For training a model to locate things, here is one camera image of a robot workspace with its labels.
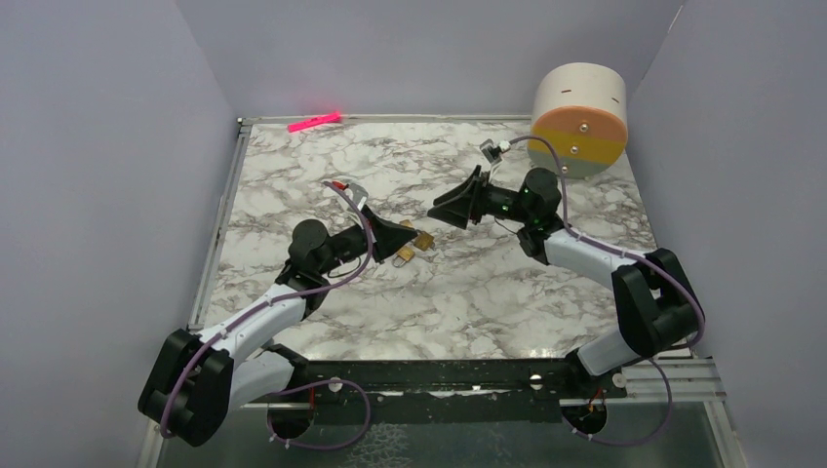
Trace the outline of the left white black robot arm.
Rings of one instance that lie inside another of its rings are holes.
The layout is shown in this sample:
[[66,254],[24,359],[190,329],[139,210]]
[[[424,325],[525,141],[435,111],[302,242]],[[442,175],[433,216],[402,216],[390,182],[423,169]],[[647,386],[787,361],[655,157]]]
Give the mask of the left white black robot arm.
[[[335,288],[330,272],[356,259],[381,262],[417,235],[368,207],[356,224],[334,235],[318,219],[300,222],[284,269],[262,296],[214,326],[179,329],[166,338],[138,397],[138,411],[165,436],[199,447],[231,411],[259,397],[298,398],[305,391],[305,372],[295,358],[264,350],[266,343],[322,305]],[[264,351],[257,356],[257,350]]]

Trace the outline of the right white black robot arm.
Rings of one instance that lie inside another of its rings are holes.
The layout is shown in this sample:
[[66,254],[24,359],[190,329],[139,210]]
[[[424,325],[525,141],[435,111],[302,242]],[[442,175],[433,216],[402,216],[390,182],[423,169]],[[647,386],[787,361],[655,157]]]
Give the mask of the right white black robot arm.
[[625,251],[574,233],[558,214],[563,196],[556,175],[537,168],[518,190],[494,185],[474,169],[463,183],[437,197],[429,217],[465,229],[486,215],[520,223],[516,236],[526,256],[570,270],[609,289],[616,326],[570,352],[565,388],[577,397],[597,389],[602,375],[698,337],[704,315],[677,257],[667,249]]

